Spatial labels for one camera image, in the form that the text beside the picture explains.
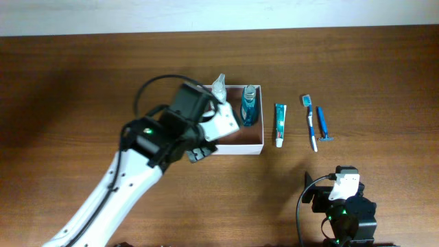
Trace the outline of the clear spray bottle purple liquid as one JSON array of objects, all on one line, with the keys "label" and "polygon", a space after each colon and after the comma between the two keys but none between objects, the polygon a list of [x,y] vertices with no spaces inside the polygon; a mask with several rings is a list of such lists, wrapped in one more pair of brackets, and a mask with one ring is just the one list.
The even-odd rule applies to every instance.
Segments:
[{"label": "clear spray bottle purple liquid", "polygon": [[219,102],[226,102],[226,84],[225,75],[221,73],[219,77],[212,84],[212,94],[218,99]]}]

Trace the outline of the blue mouthwash bottle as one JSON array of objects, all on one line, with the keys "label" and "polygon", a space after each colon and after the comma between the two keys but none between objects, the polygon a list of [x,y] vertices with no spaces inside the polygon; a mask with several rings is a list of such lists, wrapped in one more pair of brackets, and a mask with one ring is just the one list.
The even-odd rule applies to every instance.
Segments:
[{"label": "blue mouthwash bottle", "polygon": [[253,126],[258,118],[257,89],[248,85],[243,89],[241,97],[241,120],[246,127]]}]

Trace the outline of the teal white toothpaste tube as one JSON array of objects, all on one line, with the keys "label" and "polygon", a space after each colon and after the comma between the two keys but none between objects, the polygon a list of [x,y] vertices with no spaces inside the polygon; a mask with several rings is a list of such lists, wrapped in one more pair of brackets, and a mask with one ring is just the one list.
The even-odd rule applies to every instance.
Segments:
[{"label": "teal white toothpaste tube", "polygon": [[276,104],[276,147],[283,146],[285,134],[285,116],[287,106],[284,104]]}]

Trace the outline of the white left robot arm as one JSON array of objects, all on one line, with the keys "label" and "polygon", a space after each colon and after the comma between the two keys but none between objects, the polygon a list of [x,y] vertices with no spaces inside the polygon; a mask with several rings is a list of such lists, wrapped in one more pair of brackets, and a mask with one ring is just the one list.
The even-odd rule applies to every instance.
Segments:
[{"label": "white left robot arm", "polygon": [[151,114],[127,123],[119,148],[98,186],[67,224],[46,246],[105,246],[132,207],[155,185],[167,168],[188,154],[196,163],[216,151],[215,141],[239,129],[229,104],[185,117],[160,106],[161,118]]}]

